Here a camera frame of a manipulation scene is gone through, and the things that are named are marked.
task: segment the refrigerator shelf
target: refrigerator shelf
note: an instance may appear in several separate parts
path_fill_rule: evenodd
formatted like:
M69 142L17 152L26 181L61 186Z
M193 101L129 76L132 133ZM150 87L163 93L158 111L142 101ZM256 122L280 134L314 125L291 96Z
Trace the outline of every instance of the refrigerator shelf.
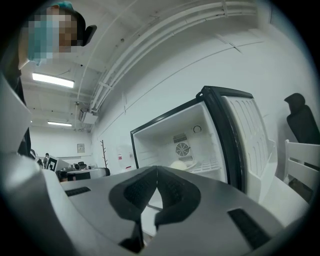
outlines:
M196 165L189 172L194 174L206 173L211 171L220 171L221 167L218 162L214 159L211 159L208 162L203 162L201 165Z

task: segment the chair backrest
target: chair backrest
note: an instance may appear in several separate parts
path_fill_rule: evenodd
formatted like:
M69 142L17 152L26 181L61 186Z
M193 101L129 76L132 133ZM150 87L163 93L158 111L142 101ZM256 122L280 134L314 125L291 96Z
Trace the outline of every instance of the chair backrest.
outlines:
M320 145L285 141L285 177L291 175L314 190L319 182Z

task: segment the white chair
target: white chair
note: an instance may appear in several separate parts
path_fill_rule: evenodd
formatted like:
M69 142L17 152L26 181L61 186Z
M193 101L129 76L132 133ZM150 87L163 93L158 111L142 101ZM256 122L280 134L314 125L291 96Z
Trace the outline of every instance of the white chair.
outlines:
M285 175L292 176L315 190L319 182L319 172L304 163L320 166L320 145L285 141ZM270 189L261 202L280 223L286 227L301 218L309 204L286 183L273 177Z

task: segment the ceiling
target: ceiling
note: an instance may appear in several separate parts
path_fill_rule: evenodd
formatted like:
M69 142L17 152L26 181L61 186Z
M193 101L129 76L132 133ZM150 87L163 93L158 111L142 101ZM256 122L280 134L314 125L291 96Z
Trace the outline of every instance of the ceiling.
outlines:
M161 21L190 8L218 2L221 3L220 0L71 0L86 25L97 25L97 30L85 47L75 47L62 58L40 66L29 62L23 67L21 81L26 105L33 116L31 126L48 127L48 121L68 122L72 127L57 128L90 131L91 125L78 120L79 111L89 108L98 82L120 56ZM33 72L74 80L74 87L34 81Z

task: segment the black headrest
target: black headrest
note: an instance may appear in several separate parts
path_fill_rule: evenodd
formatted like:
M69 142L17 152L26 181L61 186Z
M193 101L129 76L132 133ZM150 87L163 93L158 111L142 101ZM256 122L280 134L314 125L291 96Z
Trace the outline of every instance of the black headrest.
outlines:
M86 21L79 12L67 8L60 9L64 10L66 13L76 18L77 40L72 42L72 46L86 46L91 41L91 38L94 36L94 33L97 30L97 26L90 25L86 28Z
M306 103L305 98L300 93L294 93L284 99L289 104L291 114L299 111Z

